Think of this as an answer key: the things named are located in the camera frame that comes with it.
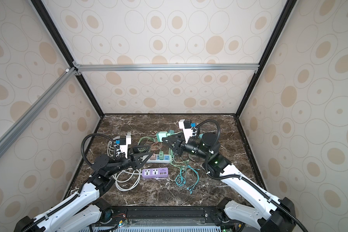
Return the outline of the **green charger plug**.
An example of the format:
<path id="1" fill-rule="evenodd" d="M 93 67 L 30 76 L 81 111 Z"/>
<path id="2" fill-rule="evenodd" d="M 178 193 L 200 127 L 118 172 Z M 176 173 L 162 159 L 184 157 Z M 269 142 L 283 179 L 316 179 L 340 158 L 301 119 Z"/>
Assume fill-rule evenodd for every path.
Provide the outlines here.
<path id="1" fill-rule="evenodd" d="M 163 152 L 163 151 L 159 151 L 158 157 L 159 157 L 159 160 L 164 160 L 164 159 L 165 159 L 165 154 L 164 154 L 164 152 Z"/>
<path id="2" fill-rule="evenodd" d="M 167 131 L 160 131 L 156 134 L 156 138 L 158 142 L 162 142 L 163 138 L 167 137 Z"/>

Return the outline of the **pink charger plug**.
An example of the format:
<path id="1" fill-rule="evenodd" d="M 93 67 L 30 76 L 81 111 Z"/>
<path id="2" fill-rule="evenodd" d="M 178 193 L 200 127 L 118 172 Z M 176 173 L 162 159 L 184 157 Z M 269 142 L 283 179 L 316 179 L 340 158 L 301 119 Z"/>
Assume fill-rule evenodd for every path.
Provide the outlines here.
<path id="1" fill-rule="evenodd" d="M 157 155 L 156 154 L 152 154 L 152 156 L 150 157 L 150 160 L 156 160 L 157 159 Z"/>

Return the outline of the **white blue power strip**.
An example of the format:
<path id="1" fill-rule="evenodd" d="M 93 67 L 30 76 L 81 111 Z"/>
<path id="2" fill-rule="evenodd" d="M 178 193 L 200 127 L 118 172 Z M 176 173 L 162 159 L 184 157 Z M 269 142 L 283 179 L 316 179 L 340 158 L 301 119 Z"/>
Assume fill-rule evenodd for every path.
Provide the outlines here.
<path id="1" fill-rule="evenodd" d="M 171 156 L 164 154 L 164 155 L 160 155 L 160 154 L 153 154 L 149 160 L 147 161 L 147 163 L 170 163 L 172 161 Z"/>

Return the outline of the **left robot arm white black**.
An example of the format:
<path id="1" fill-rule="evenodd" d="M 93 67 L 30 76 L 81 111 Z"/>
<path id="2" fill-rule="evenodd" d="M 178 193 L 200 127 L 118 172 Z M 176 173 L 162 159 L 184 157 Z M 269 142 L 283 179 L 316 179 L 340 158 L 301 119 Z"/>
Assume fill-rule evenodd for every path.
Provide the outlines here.
<path id="1" fill-rule="evenodd" d="M 89 138 L 100 136 L 108 139 L 114 145 L 115 150 L 121 158 L 115 162 L 107 154 L 97 157 L 94 162 L 90 162 L 85 153 L 85 142 Z M 55 207 L 37 215 L 34 218 L 25 216 L 15 226 L 15 232 L 51 232 L 62 226 L 67 220 L 74 216 L 85 206 L 99 199 L 115 184 L 118 173 L 128 169 L 139 170 L 153 155 L 148 146 L 136 146 L 132 152 L 128 149 L 128 156 L 120 151 L 121 145 L 111 137 L 92 133 L 87 135 L 81 143 L 81 155 L 84 162 L 94 171 L 79 190 L 63 200 Z"/>

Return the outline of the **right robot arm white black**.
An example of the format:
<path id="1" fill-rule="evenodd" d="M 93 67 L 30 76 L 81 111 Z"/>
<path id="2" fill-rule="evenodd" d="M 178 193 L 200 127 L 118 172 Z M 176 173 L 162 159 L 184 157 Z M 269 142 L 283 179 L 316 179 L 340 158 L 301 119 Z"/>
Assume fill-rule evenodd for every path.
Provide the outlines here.
<path id="1" fill-rule="evenodd" d="M 307 231 L 296 217 L 295 205 L 290 199 L 280 199 L 264 190 L 220 154 L 221 127 L 216 120 L 195 124 L 182 119 L 178 125 L 181 132 L 167 132 L 158 136 L 158 140 L 174 155 L 181 156 L 185 152 L 203 158 L 202 167 L 209 178 L 222 181 L 251 204 L 244 206 L 234 200 L 224 200 L 220 210 L 226 220 L 237 220 L 261 232 L 291 232 L 296 226 Z"/>

